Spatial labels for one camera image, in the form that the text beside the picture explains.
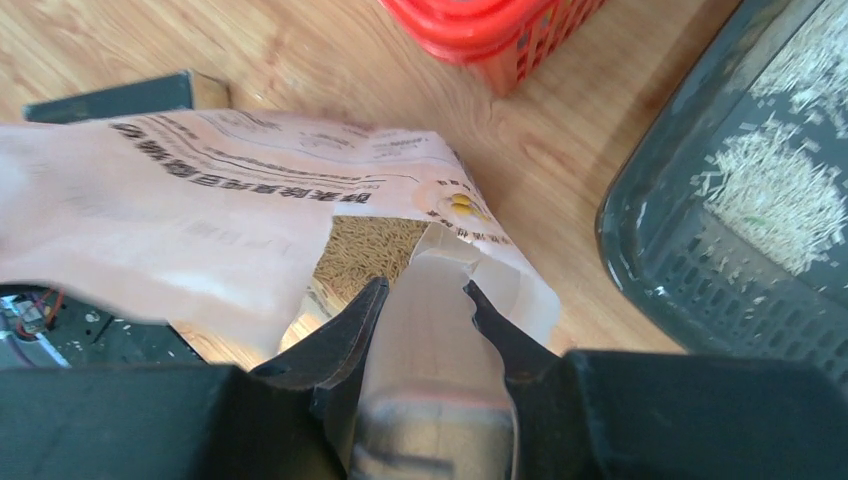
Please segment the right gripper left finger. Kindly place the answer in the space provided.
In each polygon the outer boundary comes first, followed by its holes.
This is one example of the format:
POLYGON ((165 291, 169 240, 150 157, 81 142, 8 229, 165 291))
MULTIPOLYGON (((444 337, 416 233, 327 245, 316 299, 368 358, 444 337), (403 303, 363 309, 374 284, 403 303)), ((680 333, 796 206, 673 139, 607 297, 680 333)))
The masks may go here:
POLYGON ((346 479, 363 367, 388 297, 252 370, 226 364, 6 369, 5 479, 346 479))

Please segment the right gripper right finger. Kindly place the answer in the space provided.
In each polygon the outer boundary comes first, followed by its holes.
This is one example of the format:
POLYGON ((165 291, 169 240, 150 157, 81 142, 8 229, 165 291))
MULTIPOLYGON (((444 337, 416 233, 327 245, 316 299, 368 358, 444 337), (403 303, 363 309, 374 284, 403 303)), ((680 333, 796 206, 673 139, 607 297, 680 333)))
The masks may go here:
POLYGON ((843 479, 847 399, 818 368, 715 355, 555 354, 474 283, 498 351, 522 479, 843 479))

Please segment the clear plastic scoop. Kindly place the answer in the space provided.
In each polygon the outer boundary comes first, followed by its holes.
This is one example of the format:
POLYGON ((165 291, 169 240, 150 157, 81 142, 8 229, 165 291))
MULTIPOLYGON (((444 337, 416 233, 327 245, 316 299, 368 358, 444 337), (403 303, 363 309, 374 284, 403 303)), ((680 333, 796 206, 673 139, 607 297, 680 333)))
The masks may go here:
POLYGON ((366 359, 351 478, 515 477, 515 407, 468 282, 462 263, 435 255, 397 279, 366 359))

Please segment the pink cat litter bag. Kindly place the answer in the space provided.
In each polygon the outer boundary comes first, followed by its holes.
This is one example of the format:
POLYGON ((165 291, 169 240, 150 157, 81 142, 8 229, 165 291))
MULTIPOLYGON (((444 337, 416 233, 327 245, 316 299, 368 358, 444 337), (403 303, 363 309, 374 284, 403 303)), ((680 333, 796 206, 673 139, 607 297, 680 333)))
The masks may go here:
POLYGON ((1 280, 273 352, 335 218, 433 224, 540 343, 560 302, 431 131, 182 110, 1 128, 1 280))

